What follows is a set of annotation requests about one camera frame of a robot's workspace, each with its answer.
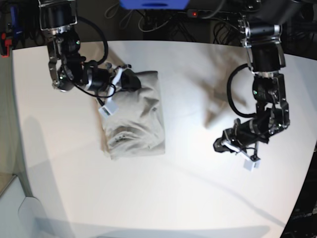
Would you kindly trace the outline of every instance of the blue object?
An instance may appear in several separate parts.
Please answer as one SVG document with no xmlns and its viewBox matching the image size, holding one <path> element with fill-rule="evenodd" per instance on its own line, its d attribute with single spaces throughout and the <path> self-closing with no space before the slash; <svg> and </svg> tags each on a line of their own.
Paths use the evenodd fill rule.
<svg viewBox="0 0 317 238">
<path fill-rule="evenodd" d="M 20 34 L 23 33 L 22 27 L 18 23 L 18 9 L 15 6 L 10 7 L 11 19 L 12 19 L 12 30 L 13 37 L 16 39 Z"/>
<path fill-rule="evenodd" d="M 125 9 L 184 9 L 189 0 L 121 0 Z"/>
</svg>

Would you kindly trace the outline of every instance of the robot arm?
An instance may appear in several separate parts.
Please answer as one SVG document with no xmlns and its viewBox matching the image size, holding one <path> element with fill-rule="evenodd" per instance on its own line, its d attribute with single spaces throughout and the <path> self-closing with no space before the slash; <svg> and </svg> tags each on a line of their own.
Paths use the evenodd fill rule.
<svg viewBox="0 0 317 238">
<path fill-rule="evenodd" d="M 242 45 L 247 50 L 248 64 L 238 67 L 231 74 L 227 84 L 227 95 L 229 104 L 237 115 L 252 119 L 243 124 L 239 119 L 235 120 L 234 126 L 226 129 L 213 146 L 219 153 L 241 153 L 251 170 L 259 166 L 258 143 L 268 143 L 271 136 L 289 126 L 289 107 L 286 101 L 284 75 L 279 73 L 280 69 L 285 67 L 280 41 L 281 26 L 264 23 L 258 19 L 247 20 L 245 17 L 239 20 L 239 23 L 241 33 L 245 35 Z M 253 96 L 256 100 L 256 113 L 249 115 L 239 112 L 231 98 L 231 82 L 234 75 L 247 67 L 254 75 Z M 252 156 L 248 155 L 248 149 L 253 149 Z"/>
<path fill-rule="evenodd" d="M 84 91 L 98 94 L 111 84 L 109 70 L 99 69 L 99 62 L 85 62 L 86 58 L 78 53 L 80 40 L 74 30 L 79 17 L 76 11 L 76 0 L 39 0 L 41 10 L 41 29 L 52 34 L 48 43 L 50 56 L 50 73 L 53 87 L 69 91 L 77 87 Z M 241 117 L 250 118 L 241 123 L 235 120 L 232 128 L 226 129 L 221 138 L 214 143 L 216 152 L 241 153 L 249 162 L 250 169 L 259 165 L 258 143 L 268 143 L 269 138 L 287 129 L 289 107 L 286 101 L 284 75 L 279 73 L 285 67 L 284 53 L 281 47 L 281 24 L 295 14 L 301 7 L 297 0 L 267 0 L 259 13 L 248 19 L 242 16 L 239 20 L 242 40 L 247 49 L 248 64 L 237 68 L 229 78 L 227 86 L 228 100 L 231 108 Z M 246 115 L 239 112 L 231 98 L 231 82 L 234 75 L 248 67 L 254 75 L 253 96 L 256 100 L 256 113 Z M 253 155 L 247 150 L 255 144 Z"/>
</svg>

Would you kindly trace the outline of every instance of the folded cloth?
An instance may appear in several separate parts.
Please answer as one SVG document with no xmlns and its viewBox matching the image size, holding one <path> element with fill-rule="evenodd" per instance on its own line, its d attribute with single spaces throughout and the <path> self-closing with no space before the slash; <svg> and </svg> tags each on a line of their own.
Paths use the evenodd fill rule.
<svg viewBox="0 0 317 238">
<path fill-rule="evenodd" d="M 106 148 L 112 159 L 165 153 L 165 134 L 158 72 L 136 74 L 142 88 L 118 92 L 112 100 L 117 111 L 102 117 Z"/>
</svg>

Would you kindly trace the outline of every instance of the white table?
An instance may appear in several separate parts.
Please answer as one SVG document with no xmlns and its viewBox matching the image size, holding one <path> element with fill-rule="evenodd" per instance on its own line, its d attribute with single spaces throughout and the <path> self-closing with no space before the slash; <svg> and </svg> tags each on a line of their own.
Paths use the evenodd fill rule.
<svg viewBox="0 0 317 238">
<path fill-rule="evenodd" d="M 165 155 L 107 158 L 94 100 L 76 89 L 52 89 L 46 47 L 13 52 L 28 177 L 57 236 L 280 237 L 317 140 L 317 62 L 286 56 L 291 126 L 260 145 L 261 167 L 251 173 L 242 157 L 212 146 L 237 118 L 225 87 L 245 63 L 244 49 L 145 41 L 109 46 L 135 71 L 159 72 Z M 81 54 L 99 59 L 102 50 L 86 43 Z M 237 107 L 246 113 L 255 110 L 252 82 L 247 70 L 233 82 Z"/>
</svg>

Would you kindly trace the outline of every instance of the blue box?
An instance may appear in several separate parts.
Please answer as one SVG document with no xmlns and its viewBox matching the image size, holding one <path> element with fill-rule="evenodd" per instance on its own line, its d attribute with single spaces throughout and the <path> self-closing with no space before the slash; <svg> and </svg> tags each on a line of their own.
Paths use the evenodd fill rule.
<svg viewBox="0 0 317 238">
<path fill-rule="evenodd" d="M 121 0 L 125 9 L 184 9 L 189 0 Z"/>
</svg>

